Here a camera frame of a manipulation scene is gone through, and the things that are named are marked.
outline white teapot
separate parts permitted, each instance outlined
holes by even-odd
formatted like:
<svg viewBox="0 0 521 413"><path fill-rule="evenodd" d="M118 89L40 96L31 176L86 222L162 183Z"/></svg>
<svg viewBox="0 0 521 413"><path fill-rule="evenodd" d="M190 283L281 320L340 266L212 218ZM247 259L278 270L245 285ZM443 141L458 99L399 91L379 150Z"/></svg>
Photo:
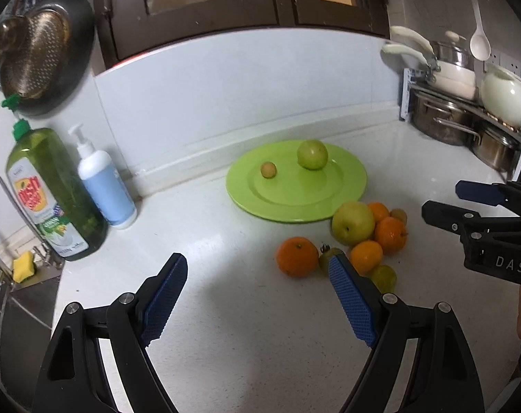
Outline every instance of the white teapot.
<svg viewBox="0 0 521 413"><path fill-rule="evenodd" d="M521 78L505 68L487 63L480 85L486 110L511 127L521 127Z"/></svg>

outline white pot handle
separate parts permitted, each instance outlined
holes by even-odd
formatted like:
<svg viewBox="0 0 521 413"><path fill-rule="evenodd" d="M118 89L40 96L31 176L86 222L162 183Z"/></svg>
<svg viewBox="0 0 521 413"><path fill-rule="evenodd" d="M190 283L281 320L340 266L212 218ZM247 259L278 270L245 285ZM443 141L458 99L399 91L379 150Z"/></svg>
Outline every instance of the white pot handle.
<svg viewBox="0 0 521 413"><path fill-rule="evenodd" d="M452 43L458 43L460 40L467 40L462 35L459 35L453 31L446 31L444 35L452 42Z"/></svg>
<svg viewBox="0 0 521 413"><path fill-rule="evenodd" d="M430 54L435 53L435 51L432 49L432 46L430 46L430 42L414 30L410 30L405 26L391 26L390 31L392 34L401 35L403 37L410 38L411 40L417 42L419 45L421 45L423 49L426 49L426 51L428 51Z"/></svg>
<svg viewBox="0 0 521 413"><path fill-rule="evenodd" d="M383 45L381 51L386 54L407 54L415 57L423 65L429 66L423 53L410 48L409 46L400 45L399 43L387 43L386 45Z"/></svg>

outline small yellow fruit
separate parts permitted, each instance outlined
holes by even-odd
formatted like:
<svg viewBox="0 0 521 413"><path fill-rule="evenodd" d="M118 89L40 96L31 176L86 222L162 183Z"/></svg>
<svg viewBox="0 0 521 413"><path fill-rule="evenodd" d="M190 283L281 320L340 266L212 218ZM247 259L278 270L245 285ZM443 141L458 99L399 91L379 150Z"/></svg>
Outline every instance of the small yellow fruit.
<svg viewBox="0 0 521 413"><path fill-rule="evenodd" d="M260 166L260 173L264 178L274 178L278 173L278 170L276 169L275 164L271 161L267 161L262 163L262 166Z"/></svg>
<svg viewBox="0 0 521 413"><path fill-rule="evenodd" d="M398 219L404 225L407 225L407 214L402 208L394 208L390 212L390 216L391 218Z"/></svg>

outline green plate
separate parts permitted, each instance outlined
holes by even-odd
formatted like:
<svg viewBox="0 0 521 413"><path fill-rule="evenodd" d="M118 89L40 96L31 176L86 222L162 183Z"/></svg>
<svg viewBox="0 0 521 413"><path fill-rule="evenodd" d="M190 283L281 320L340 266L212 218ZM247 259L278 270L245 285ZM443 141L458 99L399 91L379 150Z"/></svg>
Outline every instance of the green plate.
<svg viewBox="0 0 521 413"><path fill-rule="evenodd" d="M263 219L312 222L330 218L344 202L362 196L367 174L356 156L342 147L325 144L329 153L327 165L319 171L308 171L297 163L301 142L265 144L240 157L226 177L232 200ZM272 179L260 174L260 166L266 161L278 169Z"/></svg>

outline white backsplash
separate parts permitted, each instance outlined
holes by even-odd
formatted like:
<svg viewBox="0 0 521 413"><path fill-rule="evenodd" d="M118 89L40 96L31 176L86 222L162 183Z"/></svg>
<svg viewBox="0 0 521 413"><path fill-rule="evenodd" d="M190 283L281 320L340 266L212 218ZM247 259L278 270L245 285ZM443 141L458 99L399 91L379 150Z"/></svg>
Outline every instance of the white backsplash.
<svg viewBox="0 0 521 413"><path fill-rule="evenodd" d="M381 59L383 42L314 29L231 32L166 46L96 83L127 164L148 168L162 154L228 131L397 101L399 75Z"/></svg>
<svg viewBox="0 0 521 413"><path fill-rule="evenodd" d="M521 23L505 0L478 0L484 32L492 48L521 62ZM389 0L390 24L445 41L450 30L470 39L476 29L471 0Z"/></svg>

